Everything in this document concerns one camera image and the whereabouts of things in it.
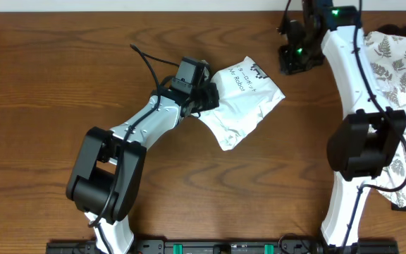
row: white wall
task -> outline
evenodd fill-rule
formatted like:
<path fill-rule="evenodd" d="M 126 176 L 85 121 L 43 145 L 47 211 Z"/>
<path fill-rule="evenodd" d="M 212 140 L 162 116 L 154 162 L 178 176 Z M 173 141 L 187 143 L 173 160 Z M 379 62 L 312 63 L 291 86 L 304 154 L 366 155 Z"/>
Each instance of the white wall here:
<path fill-rule="evenodd" d="M 287 0 L 0 0 L 0 11 L 280 11 Z M 333 0 L 357 5 L 358 0 Z M 364 0 L 364 10 L 406 11 L 406 0 Z M 293 0 L 290 10 L 301 10 Z"/>

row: brown tabletop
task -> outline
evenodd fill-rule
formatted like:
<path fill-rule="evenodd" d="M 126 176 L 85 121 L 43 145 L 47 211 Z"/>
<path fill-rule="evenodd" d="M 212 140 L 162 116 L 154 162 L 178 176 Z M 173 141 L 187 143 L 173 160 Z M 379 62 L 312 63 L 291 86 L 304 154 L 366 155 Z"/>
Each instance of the brown tabletop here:
<path fill-rule="evenodd" d="M 92 238 L 65 187 L 82 139 L 147 103 L 154 83 L 135 43 L 213 70 L 253 58 L 286 95 L 234 150 L 186 119 L 149 150 L 130 213 L 136 234 L 183 238 L 279 238 L 318 234 L 330 202 L 328 137 L 342 120 L 326 63 L 279 72 L 281 12 L 0 13 L 0 253 L 44 253 L 51 240 Z M 364 14 L 365 30 L 406 24 L 406 12 Z M 173 66 L 152 63 L 160 78 Z M 372 191 L 360 237 L 394 237 L 406 253 L 406 212 Z"/>

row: green indicator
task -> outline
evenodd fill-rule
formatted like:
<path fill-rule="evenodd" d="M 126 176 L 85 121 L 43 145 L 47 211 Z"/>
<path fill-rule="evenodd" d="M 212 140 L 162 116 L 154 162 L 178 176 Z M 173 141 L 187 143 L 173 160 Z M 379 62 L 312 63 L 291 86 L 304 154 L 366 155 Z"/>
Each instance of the green indicator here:
<path fill-rule="evenodd" d="M 173 254 L 183 254 L 183 246 L 180 244 L 173 244 Z"/>
<path fill-rule="evenodd" d="M 273 245 L 266 244 L 264 246 L 264 254 L 273 254 Z"/>

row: wooden surface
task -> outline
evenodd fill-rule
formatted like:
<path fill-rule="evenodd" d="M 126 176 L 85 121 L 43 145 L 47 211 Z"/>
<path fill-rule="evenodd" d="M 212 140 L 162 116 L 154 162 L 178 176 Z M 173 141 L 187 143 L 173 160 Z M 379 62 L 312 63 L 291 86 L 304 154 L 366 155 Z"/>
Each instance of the wooden surface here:
<path fill-rule="evenodd" d="M 250 56 L 286 95 L 229 152 L 197 119 L 166 133 L 148 152 L 132 230 L 170 239 L 317 235 L 333 186 L 325 147 L 341 104 L 328 64 L 279 73 L 281 15 L 0 13 L 0 253 L 93 237 L 65 187 L 86 131 L 123 123 L 154 88 L 131 42 L 175 62 L 206 59 L 213 70 Z M 406 12 L 365 13 L 363 22 L 404 25 Z M 159 77 L 176 73 L 153 66 Z M 359 234 L 395 237 L 406 253 L 406 212 L 372 191 Z"/>

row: wooden table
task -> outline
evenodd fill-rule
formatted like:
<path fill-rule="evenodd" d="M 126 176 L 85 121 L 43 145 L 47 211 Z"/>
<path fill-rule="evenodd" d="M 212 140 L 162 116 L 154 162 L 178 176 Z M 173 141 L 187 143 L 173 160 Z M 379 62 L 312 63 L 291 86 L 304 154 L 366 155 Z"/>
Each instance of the wooden table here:
<path fill-rule="evenodd" d="M 167 238 L 317 235 L 333 186 L 328 137 L 342 119 L 328 64 L 279 72 L 281 12 L 0 13 L 0 253 L 43 253 L 51 240 L 94 236 L 65 197 L 84 134 L 123 123 L 154 88 L 134 42 L 214 70 L 252 57 L 286 95 L 234 150 L 186 119 L 148 152 L 130 225 Z M 364 14 L 366 30 L 406 24 L 406 12 Z M 159 77 L 173 66 L 153 63 Z M 406 212 L 372 191 L 361 237 L 395 237 L 406 253 Z"/>

